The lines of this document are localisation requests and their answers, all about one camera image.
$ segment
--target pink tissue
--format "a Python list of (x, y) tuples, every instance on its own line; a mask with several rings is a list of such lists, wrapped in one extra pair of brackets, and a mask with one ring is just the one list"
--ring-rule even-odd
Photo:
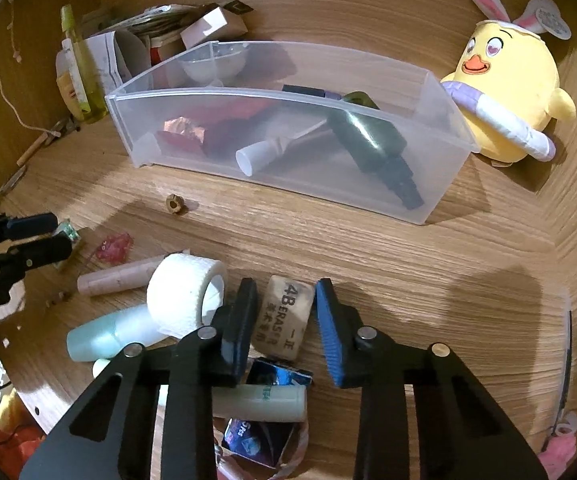
[(548, 441), (546, 451), (537, 455), (548, 473), (549, 480), (558, 479), (566, 470), (569, 460), (577, 452), (577, 439), (574, 433), (558, 435)]
[(130, 234), (110, 235), (95, 250), (95, 256), (102, 262), (123, 264), (132, 246), (133, 237)]

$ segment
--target metal screw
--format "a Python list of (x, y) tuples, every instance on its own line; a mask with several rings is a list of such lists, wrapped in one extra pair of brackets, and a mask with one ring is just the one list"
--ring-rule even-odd
[(217, 335), (217, 330), (213, 326), (203, 326), (198, 330), (200, 339), (212, 339)]
[(447, 357), (450, 354), (450, 348), (444, 343), (435, 343), (430, 349), (437, 357)]
[(124, 355), (126, 357), (137, 357), (142, 353), (142, 347), (139, 343), (131, 343), (124, 347)]
[(357, 335), (359, 335), (363, 340), (371, 340), (377, 337), (377, 330), (372, 326), (363, 326), (357, 330)]

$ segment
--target orange beak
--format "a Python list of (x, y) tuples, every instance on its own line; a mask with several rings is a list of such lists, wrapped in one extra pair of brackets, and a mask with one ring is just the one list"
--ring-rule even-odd
[(486, 74), (491, 69), (491, 63), (482, 61), (479, 54), (475, 54), (471, 59), (462, 63), (462, 72), (467, 74)]

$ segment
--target black metal bracket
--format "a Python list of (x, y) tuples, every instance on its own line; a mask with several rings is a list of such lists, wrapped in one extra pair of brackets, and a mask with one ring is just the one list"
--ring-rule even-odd
[(409, 479), (405, 384), (414, 390), (422, 479), (547, 480), (504, 410), (446, 344), (398, 344), (340, 304), (331, 280), (316, 290), (320, 329), (339, 342), (338, 359), (327, 354), (335, 384), (362, 388), (355, 480)]
[(162, 480), (216, 480), (211, 387), (235, 387), (246, 371), (257, 317), (255, 282), (210, 326), (174, 346), (127, 345), (53, 428), (20, 480), (147, 480), (159, 388), (169, 385)]
[[(0, 243), (50, 234), (56, 228), (57, 218), (53, 213), (26, 218), (0, 215)], [(72, 250), (68, 236), (57, 234), (17, 244), (11, 246), (6, 253), (0, 253), (0, 305), (11, 301), (11, 287), (24, 278), (27, 270), (65, 260)]]

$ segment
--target clear plastic storage box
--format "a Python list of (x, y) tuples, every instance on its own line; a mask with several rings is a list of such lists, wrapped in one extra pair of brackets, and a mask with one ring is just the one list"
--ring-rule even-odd
[(107, 102), (136, 166), (250, 180), (417, 224), (477, 150), (432, 73), (327, 45), (204, 43)]

